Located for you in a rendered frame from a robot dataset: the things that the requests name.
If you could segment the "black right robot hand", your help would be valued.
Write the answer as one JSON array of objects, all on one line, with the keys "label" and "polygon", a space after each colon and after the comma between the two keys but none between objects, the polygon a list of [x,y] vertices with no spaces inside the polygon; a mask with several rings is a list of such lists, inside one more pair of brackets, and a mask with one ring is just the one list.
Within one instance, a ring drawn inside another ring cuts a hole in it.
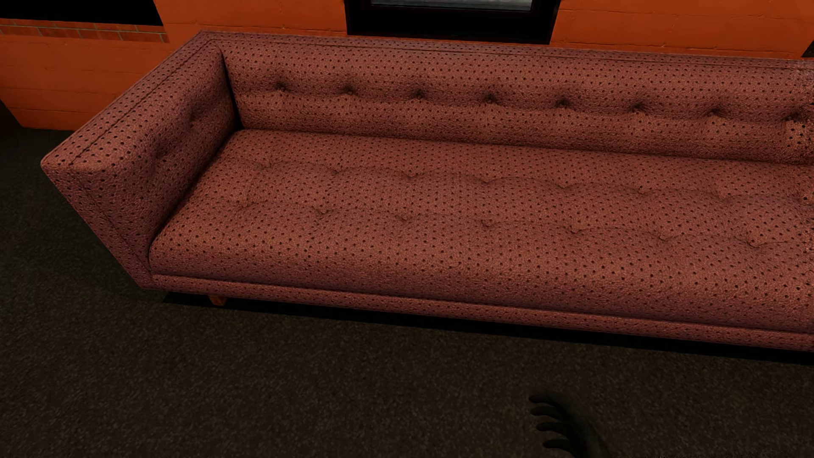
[{"label": "black right robot hand", "polygon": [[551,418],[549,422],[538,423],[536,429],[560,435],[560,438],[545,440],[545,448],[563,450],[573,458],[613,458],[587,415],[564,394],[544,391],[530,395],[528,400],[535,404],[531,415]]}]

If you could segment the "red dotted tufted sofa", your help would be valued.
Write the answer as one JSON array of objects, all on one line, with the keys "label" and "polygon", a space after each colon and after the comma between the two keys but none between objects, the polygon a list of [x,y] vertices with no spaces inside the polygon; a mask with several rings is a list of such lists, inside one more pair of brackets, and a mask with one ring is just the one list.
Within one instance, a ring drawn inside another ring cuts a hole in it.
[{"label": "red dotted tufted sofa", "polygon": [[814,351],[814,61],[199,32],[42,159],[142,288]]}]

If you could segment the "black framed window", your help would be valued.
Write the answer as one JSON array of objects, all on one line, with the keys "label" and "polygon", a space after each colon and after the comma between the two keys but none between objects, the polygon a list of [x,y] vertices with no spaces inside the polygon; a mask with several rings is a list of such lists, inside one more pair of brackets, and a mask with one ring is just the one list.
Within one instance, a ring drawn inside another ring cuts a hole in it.
[{"label": "black framed window", "polygon": [[548,45],[561,0],[343,0],[348,34]]}]

